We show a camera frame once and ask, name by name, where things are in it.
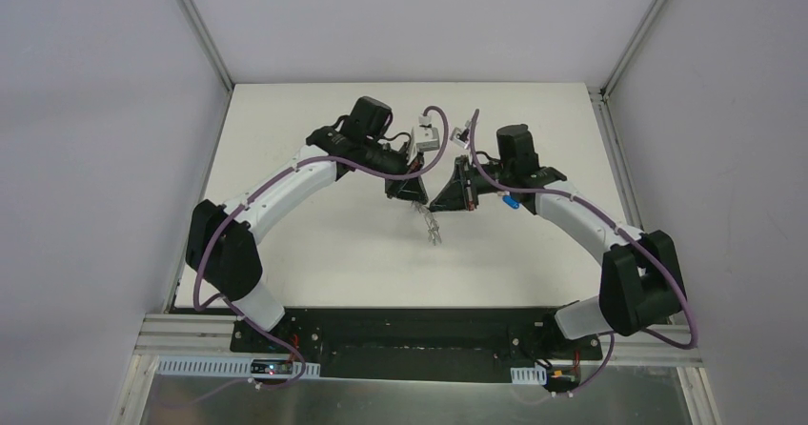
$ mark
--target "white wall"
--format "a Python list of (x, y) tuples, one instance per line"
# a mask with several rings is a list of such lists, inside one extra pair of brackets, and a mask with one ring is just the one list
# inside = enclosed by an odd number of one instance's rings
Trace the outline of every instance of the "white wall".
[(803, 423), (808, 0), (671, 0), (613, 97), (724, 423)]
[(194, 0), (236, 82), (603, 85), (652, 0)]
[(105, 423), (225, 95), (175, 0), (0, 10), (0, 423)]

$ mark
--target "blue clip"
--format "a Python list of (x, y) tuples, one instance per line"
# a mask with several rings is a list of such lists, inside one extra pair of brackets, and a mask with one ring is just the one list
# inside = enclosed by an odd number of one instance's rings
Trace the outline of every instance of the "blue clip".
[(502, 196), (502, 201), (511, 207), (511, 209), (519, 209), (519, 202), (515, 201), (509, 194)]

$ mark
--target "white work surface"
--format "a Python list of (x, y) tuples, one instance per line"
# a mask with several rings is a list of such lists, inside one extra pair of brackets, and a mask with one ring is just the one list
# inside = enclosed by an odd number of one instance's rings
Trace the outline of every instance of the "white work surface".
[[(247, 190), (363, 95), (393, 109), (388, 136), (408, 132), (429, 105), (441, 107), (452, 128), (480, 108), (477, 149), (494, 156), (495, 131), (525, 123), (542, 165), (564, 172), (590, 200), (624, 217), (583, 84), (238, 85), (205, 197), (218, 204)], [(424, 176), (430, 199), (464, 152), (450, 142)], [(428, 153), (427, 161), (433, 157)], [(556, 306), (597, 294), (599, 266), (582, 247), (496, 195), (482, 196), (474, 212), (435, 217), (443, 238), (437, 246), (427, 241), (424, 218), (409, 202), (385, 196), (382, 179), (349, 172), (270, 231), (258, 246), (263, 279), (286, 306)], [(177, 307), (191, 306), (194, 275), (186, 267)], [(214, 292), (205, 283), (202, 299)]]

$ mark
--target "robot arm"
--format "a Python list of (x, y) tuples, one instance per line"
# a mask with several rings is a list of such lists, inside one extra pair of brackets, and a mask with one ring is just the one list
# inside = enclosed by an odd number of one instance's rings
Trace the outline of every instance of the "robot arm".
[[(545, 349), (560, 349), (590, 334), (634, 334), (680, 311), (664, 277), (630, 242), (592, 211), (564, 196), (583, 197), (564, 174), (539, 165), (527, 126), (500, 128), (496, 139), (500, 158), (482, 165), (483, 170), (506, 187), (547, 191), (512, 193), (503, 199), (515, 209), (524, 206), (533, 215), (553, 222), (589, 252), (602, 270), (598, 296), (561, 308), (545, 320), (544, 329), (549, 330), (542, 332)], [(473, 211), (479, 203), (478, 197), (492, 192), (499, 190), (480, 174), (468, 156), (462, 155), (454, 162), (452, 179), (429, 209)], [(658, 259), (682, 287), (670, 236), (663, 232), (644, 233), (630, 226), (620, 228)]]
[[(257, 244), (306, 198), (354, 170), (327, 157), (344, 158), (386, 174), (419, 170), (423, 166), (423, 152), (434, 150), (433, 138), (429, 135), (425, 139), (411, 137), (401, 151), (391, 150), (389, 145), (378, 142), (391, 119), (389, 107), (369, 97), (360, 98), (350, 115), (340, 117), (334, 126), (315, 130), (286, 165), (261, 183), (220, 206), (210, 200), (199, 203), (193, 210), (186, 263), (199, 271), (215, 232), (231, 218), (213, 241), (204, 278), (262, 328), (274, 327), (283, 316), (284, 308), (261, 280), (263, 269)], [(434, 130), (431, 125), (425, 126), (423, 120), (421, 127), (428, 127), (430, 132)], [(413, 149), (417, 153), (411, 159)], [(389, 181), (385, 188), (390, 198), (426, 202), (420, 177)]]

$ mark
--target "metal chain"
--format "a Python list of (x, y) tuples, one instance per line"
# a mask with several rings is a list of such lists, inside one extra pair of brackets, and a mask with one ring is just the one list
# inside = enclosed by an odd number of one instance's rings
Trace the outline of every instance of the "metal chain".
[(437, 243), (443, 243), (440, 239), (440, 225), (437, 224), (437, 220), (434, 219), (434, 215), (421, 203), (417, 201), (413, 201), (413, 208), (416, 211), (424, 215), (424, 221), (427, 222), (427, 233), (429, 234), (429, 241), (432, 243), (433, 246), (436, 246)]

